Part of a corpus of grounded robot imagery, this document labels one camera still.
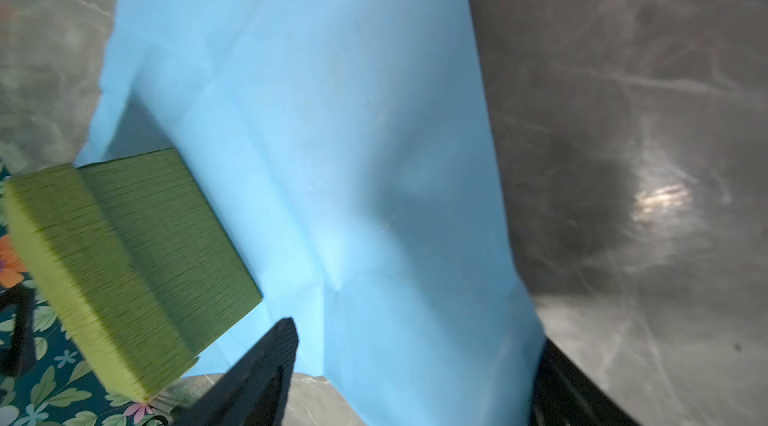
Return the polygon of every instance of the black object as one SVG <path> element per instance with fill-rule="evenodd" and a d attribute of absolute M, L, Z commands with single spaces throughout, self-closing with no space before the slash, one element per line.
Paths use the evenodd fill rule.
<path fill-rule="evenodd" d="M 283 318 L 175 426 L 280 426 L 299 335 Z"/>
<path fill-rule="evenodd" d="M 11 347 L 0 349 L 0 374 L 18 378 L 30 371 L 37 362 L 32 336 L 34 292 L 21 284 L 10 288 L 0 294 L 0 311 L 9 306 L 16 306 L 16 322 Z"/>
<path fill-rule="evenodd" d="M 531 426 L 638 426 L 549 339 L 534 380 Z"/>

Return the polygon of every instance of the orange flower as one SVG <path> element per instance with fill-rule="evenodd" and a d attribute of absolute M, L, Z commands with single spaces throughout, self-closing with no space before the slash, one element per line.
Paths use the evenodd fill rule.
<path fill-rule="evenodd" d="M 21 273 L 27 272 L 24 263 L 16 256 L 13 250 L 11 237 L 5 235 L 0 238 L 0 285 L 4 288 L 12 288 L 24 281 Z"/>

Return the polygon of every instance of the blue paper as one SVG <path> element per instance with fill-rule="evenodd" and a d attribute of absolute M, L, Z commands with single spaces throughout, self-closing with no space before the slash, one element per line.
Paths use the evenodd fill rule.
<path fill-rule="evenodd" d="M 175 146 L 369 426 L 526 424 L 544 343 L 512 264 L 468 0 L 119 0 L 78 164 Z"/>

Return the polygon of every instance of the gray marble surface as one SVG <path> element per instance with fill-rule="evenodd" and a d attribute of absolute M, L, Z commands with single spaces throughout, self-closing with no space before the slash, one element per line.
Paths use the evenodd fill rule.
<path fill-rule="evenodd" d="M 0 0 L 13 169 L 84 141 L 113 5 Z M 472 8 L 515 259 L 550 337 L 647 426 L 764 424 L 768 0 Z M 294 378 L 286 424 L 360 424 L 321 382 Z"/>

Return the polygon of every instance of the pink flower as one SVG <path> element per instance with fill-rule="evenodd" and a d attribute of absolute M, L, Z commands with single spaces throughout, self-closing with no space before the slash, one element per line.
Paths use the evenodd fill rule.
<path fill-rule="evenodd" d="M 154 414 L 154 410 L 150 408 L 148 404 L 133 403 L 132 405 L 128 406 L 128 409 L 125 410 L 123 416 L 133 415 L 134 424 L 139 424 L 139 421 L 144 419 L 145 414 Z"/>

